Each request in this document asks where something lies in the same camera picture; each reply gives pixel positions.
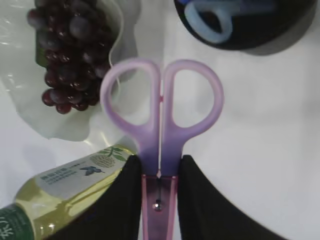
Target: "scissor pivot screw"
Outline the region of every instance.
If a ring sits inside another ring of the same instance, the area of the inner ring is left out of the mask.
[[[159,199],[155,200],[155,203],[152,205],[152,208],[153,208],[156,212],[161,212],[161,211],[162,211],[161,200],[159,200]]]

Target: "scissor handle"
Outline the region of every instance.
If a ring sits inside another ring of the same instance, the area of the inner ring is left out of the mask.
[[[144,70],[151,78],[150,117],[142,125],[129,123],[112,107],[111,91],[114,82],[121,74],[134,69]],[[144,58],[130,58],[114,65],[105,75],[100,89],[100,103],[105,113],[118,128],[136,140],[143,173],[153,176],[159,169],[160,91],[159,67]]]
[[[180,127],[173,119],[174,81],[181,70],[191,70],[203,75],[209,82],[214,95],[213,107],[201,122]],[[216,73],[207,65],[194,60],[178,60],[164,71],[162,108],[161,175],[176,176],[184,144],[191,138],[207,131],[218,120],[224,105],[224,90]]]

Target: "black object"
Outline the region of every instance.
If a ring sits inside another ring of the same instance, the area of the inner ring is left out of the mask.
[[[182,240],[285,240],[230,203],[191,156],[181,160],[178,177]]]
[[[47,240],[137,240],[141,174],[131,156],[96,203]],[[177,202],[182,240],[285,240],[230,203],[189,155],[180,162]]]
[[[305,31],[312,23],[314,13],[316,10],[317,0],[275,0],[278,5],[278,10],[274,13],[262,14],[262,15],[249,15],[249,16],[235,16],[232,18],[233,33],[231,38],[224,43],[214,44],[204,40],[200,37],[188,24],[184,10],[185,6],[179,1],[174,0],[174,4],[182,23],[186,29],[201,42],[218,49],[223,50],[248,50],[258,46],[264,45],[270,41],[275,40],[279,36],[283,35],[300,22],[306,22],[308,14],[313,13],[311,20],[308,24],[300,30],[299,33],[295,33],[295,42],[300,39]],[[213,13],[205,12],[200,16],[203,20],[213,28],[215,31],[219,31],[220,25],[217,17]],[[288,43],[275,43],[277,46],[268,47],[268,51],[259,50],[257,54],[271,54],[279,52],[285,48],[288,48],[294,42],[292,39],[287,39]]]
[[[141,163],[131,156],[109,189],[47,240],[136,240],[141,214]]]

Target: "bottle label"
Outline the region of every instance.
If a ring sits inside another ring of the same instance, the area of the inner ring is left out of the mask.
[[[35,34],[35,62],[41,66],[46,68],[48,66],[48,60],[45,56],[45,49],[40,46],[38,40],[38,32]]]
[[[68,200],[121,169],[130,154],[119,145],[108,147],[45,171],[34,178],[35,183],[49,195]]]
[[[34,240],[28,216],[15,204],[0,209],[0,240]]]

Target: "purple scissors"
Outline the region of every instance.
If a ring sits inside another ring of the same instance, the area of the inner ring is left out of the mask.
[[[142,125],[127,122],[111,105],[113,84],[121,74],[134,69],[146,71],[151,78],[150,118]],[[191,70],[203,75],[209,81],[214,94],[214,104],[209,115],[190,127],[177,126],[173,120],[174,80],[181,70]],[[161,79],[164,82],[163,95]],[[160,68],[154,62],[132,58],[114,65],[106,74],[101,85],[100,102],[114,124],[134,138],[138,146],[138,156],[142,164],[143,239],[172,240],[178,167],[183,146],[218,120],[224,104],[224,91],[219,78],[208,66],[194,60],[177,60],[169,64],[161,78]]]

